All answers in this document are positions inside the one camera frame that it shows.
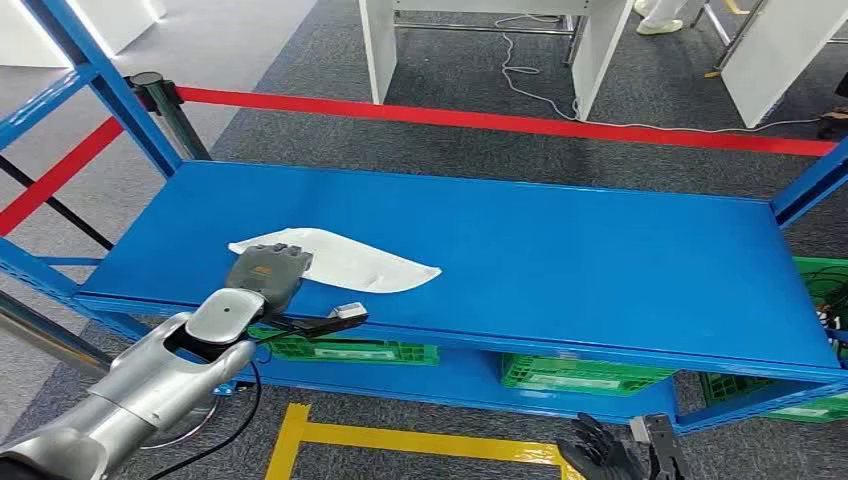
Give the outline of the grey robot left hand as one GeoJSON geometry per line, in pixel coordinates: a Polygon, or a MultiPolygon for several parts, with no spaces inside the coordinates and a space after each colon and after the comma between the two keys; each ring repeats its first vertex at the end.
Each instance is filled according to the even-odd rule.
{"type": "Polygon", "coordinates": [[[312,260],[311,253],[296,245],[251,246],[238,255],[224,286],[258,293],[270,312],[281,314],[298,292],[312,260]]]}

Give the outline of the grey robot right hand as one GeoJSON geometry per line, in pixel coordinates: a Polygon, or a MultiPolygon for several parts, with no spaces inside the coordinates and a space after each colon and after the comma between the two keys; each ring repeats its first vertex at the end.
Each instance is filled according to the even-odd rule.
{"type": "Polygon", "coordinates": [[[578,442],[558,439],[561,457],[584,479],[643,480],[642,463],[592,416],[579,412],[571,421],[578,442]]]}

